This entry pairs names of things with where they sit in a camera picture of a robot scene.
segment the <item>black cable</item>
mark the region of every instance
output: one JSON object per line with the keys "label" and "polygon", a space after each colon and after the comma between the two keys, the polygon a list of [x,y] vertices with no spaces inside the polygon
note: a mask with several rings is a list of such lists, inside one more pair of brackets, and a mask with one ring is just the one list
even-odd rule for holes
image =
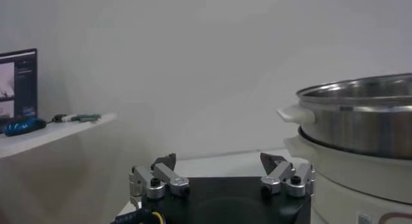
{"label": "black cable", "polygon": [[119,215],[110,224],[137,224],[152,216],[150,209],[138,209],[124,215]]}

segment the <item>cable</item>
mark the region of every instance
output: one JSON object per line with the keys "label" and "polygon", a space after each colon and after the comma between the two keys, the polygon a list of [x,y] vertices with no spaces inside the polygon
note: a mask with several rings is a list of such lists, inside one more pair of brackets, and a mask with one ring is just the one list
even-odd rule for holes
{"label": "cable", "polygon": [[152,212],[152,214],[159,219],[160,224],[166,224],[163,215],[161,215],[159,212]]}

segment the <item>computer screen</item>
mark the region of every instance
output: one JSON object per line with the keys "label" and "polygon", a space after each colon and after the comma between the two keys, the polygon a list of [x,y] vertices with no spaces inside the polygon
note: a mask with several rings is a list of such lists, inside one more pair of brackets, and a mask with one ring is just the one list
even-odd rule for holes
{"label": "computer screen", "polygon": [[0,54],[0,125],[37,116],[37,50]]}

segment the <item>blue object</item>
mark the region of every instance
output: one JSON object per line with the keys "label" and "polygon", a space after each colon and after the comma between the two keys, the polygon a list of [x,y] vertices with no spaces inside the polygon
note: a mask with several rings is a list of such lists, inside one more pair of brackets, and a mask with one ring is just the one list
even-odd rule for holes
{"label": "blue object", "polygon": [[3,133],[6,136],[22,135],[38,129],[43,129],[46,125],[47,122],[40,118],[22,117],[7,123],[3,128]]}

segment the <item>silver metal clamp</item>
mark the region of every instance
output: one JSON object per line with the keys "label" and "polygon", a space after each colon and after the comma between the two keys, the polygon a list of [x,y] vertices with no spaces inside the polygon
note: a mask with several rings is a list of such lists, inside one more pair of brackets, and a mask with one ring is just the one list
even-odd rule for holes
{"label": "silver metal clamp", "polygon": [[281,182],[294,175],[294,168],[290,162],[281,162],[269,175],[262,177],[262,195],[269,197],[281,191]]}
{"label": "silver metal clamp", "polygon": [[146,195],[150,199],[159,199],[165,196],[165,183],[155,178],[145,167],[133,167],[129,175],[130,195]]}
{"label": "silver metal clamp", "polygon": [[297,168],[295,175],[286,181],[287,194],[297,198],[305,196],[311,177],[312,166],[308,163],[301,164]]}
{"label": "silver metal clamp", "polygon": [[175,196],[186,197],[190,194],[189,179],[178,176],[168,166],[158,163],[153,168],[154,177],[163,180],[170,187],[170,192]]}

